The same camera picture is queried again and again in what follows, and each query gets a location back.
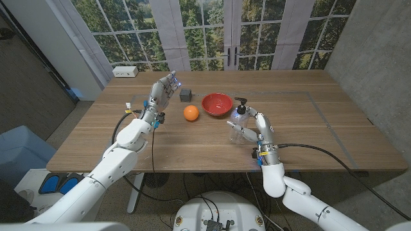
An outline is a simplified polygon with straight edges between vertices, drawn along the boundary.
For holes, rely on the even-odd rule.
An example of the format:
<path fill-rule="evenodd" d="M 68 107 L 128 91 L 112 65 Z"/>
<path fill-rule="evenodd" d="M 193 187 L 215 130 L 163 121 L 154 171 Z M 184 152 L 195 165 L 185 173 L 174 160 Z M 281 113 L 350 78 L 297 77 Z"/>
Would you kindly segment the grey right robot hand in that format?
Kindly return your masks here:
<path fill-rule="evenodd" d="M 233 130 L 239 132 L 245 139 L 255 142 L 258 145 L 254 150 L 254 154 L 256 158 L 261 160 L 263 165 L 270 166 L 280 164 L 280 158 L 274 144 L 274 130 L 268 117 L 252 107 L 247 107 L 246 113 L 256 120 L 255 124 L 259 133 L 232 121 L 227 121 L 227 124 Z"/>

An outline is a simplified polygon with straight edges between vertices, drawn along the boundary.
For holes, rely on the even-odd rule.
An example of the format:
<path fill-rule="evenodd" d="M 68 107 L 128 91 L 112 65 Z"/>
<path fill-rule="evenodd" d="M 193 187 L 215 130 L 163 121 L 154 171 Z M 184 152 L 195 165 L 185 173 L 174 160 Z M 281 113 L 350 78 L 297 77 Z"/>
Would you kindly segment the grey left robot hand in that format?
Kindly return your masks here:
<path fill-rule="evenodd" d="M 181 83 L 176 79 L 176 71 L 172 71 L 167 76 L 155 82 L 152 85 L 147 106 L 144 108 L 141 119 L 154 125 L 157 116 L 165 110 L 170 98 L 180 86 Z"/>

